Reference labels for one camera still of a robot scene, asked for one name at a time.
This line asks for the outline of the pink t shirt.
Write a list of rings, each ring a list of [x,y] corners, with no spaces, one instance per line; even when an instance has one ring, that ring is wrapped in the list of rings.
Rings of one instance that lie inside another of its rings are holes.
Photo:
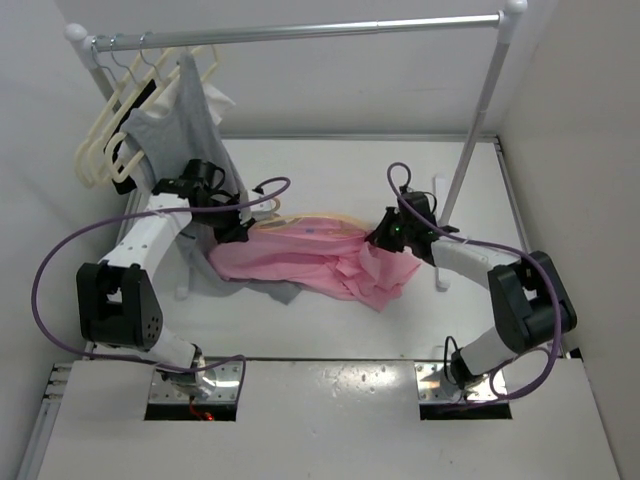
[[[367,243],[368,234],[337,238],[250,228],[246,243],[220,244],[208,259],[226,280],[291,282],[381,312],[402,295],[421,262],[408,252]]]

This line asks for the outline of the beige plastic hanger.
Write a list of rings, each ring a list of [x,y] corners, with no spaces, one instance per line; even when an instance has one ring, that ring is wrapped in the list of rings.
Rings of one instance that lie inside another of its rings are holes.
[[[371,233],[373,227],[352,216],[337,213],[300,213],[281,215],[281,201],[278,197],[269,201],[269,206],[254,210],[256,222],[253,231],[269,234],[305,234],[325,237],[346,238]]]

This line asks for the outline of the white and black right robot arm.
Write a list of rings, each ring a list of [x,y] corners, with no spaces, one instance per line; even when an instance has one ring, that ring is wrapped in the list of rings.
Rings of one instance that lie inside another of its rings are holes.
[[[366,241],[394,253],[410,249],[423,262],[453,271],[489,292],[494,326],[451,354],[444,368],[451,384],[468,387],[577,326],[576,311],[546,253],[456,241],[434,230],[434,223],[427,194],[410,191],[386,209]]]

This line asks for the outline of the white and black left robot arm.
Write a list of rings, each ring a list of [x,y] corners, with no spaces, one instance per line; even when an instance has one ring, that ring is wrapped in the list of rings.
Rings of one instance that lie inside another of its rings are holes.
[[[174,179],[160,180],[144,212],[120,243],[98,263],[76,274],[80,329],[84,339],[131,350],[158,366],[165,379],[184,389],[202,386],[202,351],[164,325],[152,278],[179,234],[196,223],[226,234],[239,227],[240,212],[169,213],[169,208],[237,205],[223,189],[225,172],[211,162],[192,159]]]

